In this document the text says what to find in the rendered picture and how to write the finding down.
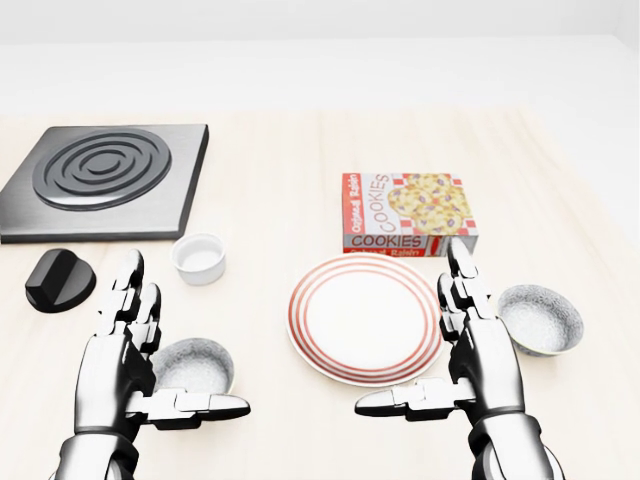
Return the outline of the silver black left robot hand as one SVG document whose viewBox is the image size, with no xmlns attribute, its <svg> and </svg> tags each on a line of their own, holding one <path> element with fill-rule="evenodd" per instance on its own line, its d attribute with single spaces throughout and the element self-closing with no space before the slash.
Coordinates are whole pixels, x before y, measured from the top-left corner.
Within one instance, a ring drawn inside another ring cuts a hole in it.
<svg viewBox="0 0 640 480">
<path fill-rule="evenodd" d="M 161 293 L 143 284 L 144 259 L 128 252 L 100 311 L 97 332 L 85 348 L 75 393 L 76 433 L 116 433 L 133 440 L 141 425 L 159 430 L 196 429 L 203 421 L 250 413 L 237 396 L 156 391 L 150 356 L 161 339 Z"/>
</svg>

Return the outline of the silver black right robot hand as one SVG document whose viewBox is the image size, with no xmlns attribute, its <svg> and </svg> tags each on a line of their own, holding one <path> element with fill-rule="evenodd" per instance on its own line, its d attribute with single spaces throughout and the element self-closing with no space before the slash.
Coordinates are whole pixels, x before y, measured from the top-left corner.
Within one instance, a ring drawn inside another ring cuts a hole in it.
<svg viewBox="0 0 640 480">
<path fill-rule="evenodd" d="M 367 394 L 354 407 L 369 417 L 403 416 L 408 421 L 445 419 L 461 409 L 475 424 L 490 415 L 522 412 L 524 393 L 518 361 L 504 323 L 495 315 L 490 292 L 465 244 L 447 247 L 448 273 L 438 278 L 440 329 L 452 345 L 451 379 L 421 378 Z"/>
</svg>

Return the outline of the patterned grey white bowl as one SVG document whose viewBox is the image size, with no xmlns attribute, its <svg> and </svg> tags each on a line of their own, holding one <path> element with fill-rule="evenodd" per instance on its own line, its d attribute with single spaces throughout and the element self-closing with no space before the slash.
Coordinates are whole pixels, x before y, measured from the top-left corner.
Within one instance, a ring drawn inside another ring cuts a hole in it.
<svg viewBox="0 0 640 480">
<path fill-rule="evenodd" d="M 584 335 L 582 317 L 571 302 L 540 285 L 505 290 L 497 310 L 515 347 L 531 356 L 551 357 L 570 351 Z"/>
<path fill-rule="evenodd" d="M 189 393 L 227 394 L 234 381 L 234 363 L 219 343 L 206 338 L 177 341 L 151 357 L 154 390 L 184 389 Z"/>
</svg>

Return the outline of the white plate with red rings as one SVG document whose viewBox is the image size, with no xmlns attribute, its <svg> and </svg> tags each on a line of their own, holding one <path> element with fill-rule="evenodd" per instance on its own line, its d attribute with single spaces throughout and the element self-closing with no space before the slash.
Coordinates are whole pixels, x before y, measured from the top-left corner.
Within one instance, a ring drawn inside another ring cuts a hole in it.
<svg viewBox="0 0 640 480">
<path fill-rule="evenodd" d="M 406 263 L 372 253 L 339 255 L 294 288 L 287 330 L 314 369 L 339 382 L 387 386 L 431 367 L 443 348 L 434 289 Z"/>
</svg>

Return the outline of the flat dark stove plate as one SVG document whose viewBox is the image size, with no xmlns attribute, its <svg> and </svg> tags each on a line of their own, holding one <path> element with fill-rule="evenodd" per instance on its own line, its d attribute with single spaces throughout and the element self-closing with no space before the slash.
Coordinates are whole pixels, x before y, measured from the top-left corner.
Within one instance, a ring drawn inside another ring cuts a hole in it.
<svg viewBox="0 0 640 480">
<path fill-rule="evenodd" d="M 205 124 L 51 127 L 0 190 L 0 242 L 178 239 L 208 141 Z"/>
</svg>

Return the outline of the round black stove knob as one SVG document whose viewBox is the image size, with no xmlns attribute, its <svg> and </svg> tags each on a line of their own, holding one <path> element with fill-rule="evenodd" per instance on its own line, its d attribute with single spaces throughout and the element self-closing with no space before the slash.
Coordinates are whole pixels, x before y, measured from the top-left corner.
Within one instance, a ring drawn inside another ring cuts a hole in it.
<svg viewBox="0 0 640 480">
<path fill-rule="evenodd" d="M 91 266 L 68 249 L 46 251 L 25 283 L 26 298 L 38 311 L 59 313 L 84 302 L 96 285 Z"/>
</svg>

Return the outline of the small white ramekin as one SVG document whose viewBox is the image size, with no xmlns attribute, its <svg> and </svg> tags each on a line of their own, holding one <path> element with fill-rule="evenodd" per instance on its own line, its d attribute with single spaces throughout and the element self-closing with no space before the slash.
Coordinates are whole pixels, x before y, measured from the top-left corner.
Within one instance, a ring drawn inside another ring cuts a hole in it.
<svg viewBox="0 0 640 480">
<path fill-rule="evenodd" d="M 171 262 L 181 279 L 191 286 L 211 284 L 226 270 L 226 250 L 216 235 L 187 235 L 172 246 Z"/>
</svg>

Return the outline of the printed cookies box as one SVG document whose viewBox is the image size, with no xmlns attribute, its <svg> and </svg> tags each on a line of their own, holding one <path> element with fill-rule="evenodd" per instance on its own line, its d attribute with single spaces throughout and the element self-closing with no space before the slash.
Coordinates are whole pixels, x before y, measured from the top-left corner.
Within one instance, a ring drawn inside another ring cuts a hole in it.
<svg viewBox="0 0 640 480">
<path fill-rule="evenodd" d="M 474 251 L 479 232 L 451 173 L 342 175 L 343 251 L 443 257 L 453 238 Z"/>
</svg>

